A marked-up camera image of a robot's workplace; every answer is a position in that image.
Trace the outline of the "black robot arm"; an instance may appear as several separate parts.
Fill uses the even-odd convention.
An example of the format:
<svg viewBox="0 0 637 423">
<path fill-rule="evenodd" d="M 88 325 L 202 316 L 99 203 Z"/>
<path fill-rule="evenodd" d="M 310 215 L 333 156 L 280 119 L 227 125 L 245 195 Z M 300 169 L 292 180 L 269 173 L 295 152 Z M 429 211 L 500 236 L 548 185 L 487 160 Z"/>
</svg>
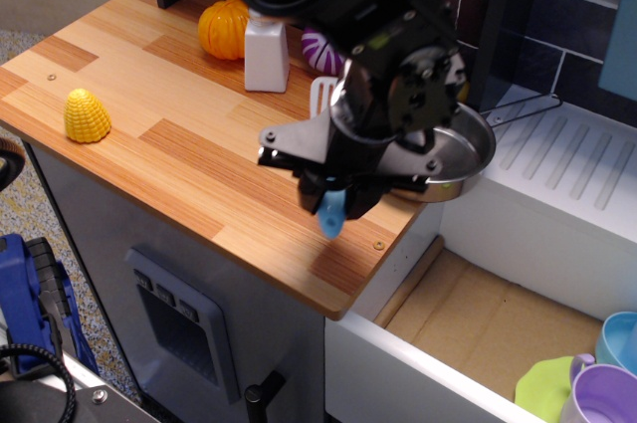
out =
<svg viewBox="0 0 637 423">
<path fill-rule="evenodd" d="M 317 30 L 346 59 L 325 112 L 262 131 L 260 163 L 292 171 L 310 213 L 342 192 L 348 220 L 392 189 L 424 190 L 437 169 L 435 130 L 452 121 L 461 84 L 450 74 L 458 43 L 444 0 L 244 1 Z"/>
</svg>

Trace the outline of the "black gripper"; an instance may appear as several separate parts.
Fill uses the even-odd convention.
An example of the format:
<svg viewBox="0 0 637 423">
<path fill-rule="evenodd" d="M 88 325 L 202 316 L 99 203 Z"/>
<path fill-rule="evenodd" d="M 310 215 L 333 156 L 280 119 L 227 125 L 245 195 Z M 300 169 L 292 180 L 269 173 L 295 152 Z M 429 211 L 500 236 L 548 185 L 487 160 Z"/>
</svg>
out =
<svg viewBox="0 0 637 423">
<path fill-rule="evenodd" d="M 293 123 L 273 125 L 259 136 L 258 163 L 301 172 L 300 206 L 315 215 L 328 191 L 327 178 L 383 177 L 416 181 L 442 175 L 442 159 L 432 151 L 413 152 L 397 141 L 357 137 L 342 130 L 327 110 Z M 345 219 L 357 220 L 391 190 L 383 179 L 363 179 L 345 191 Z"/>
</svg>

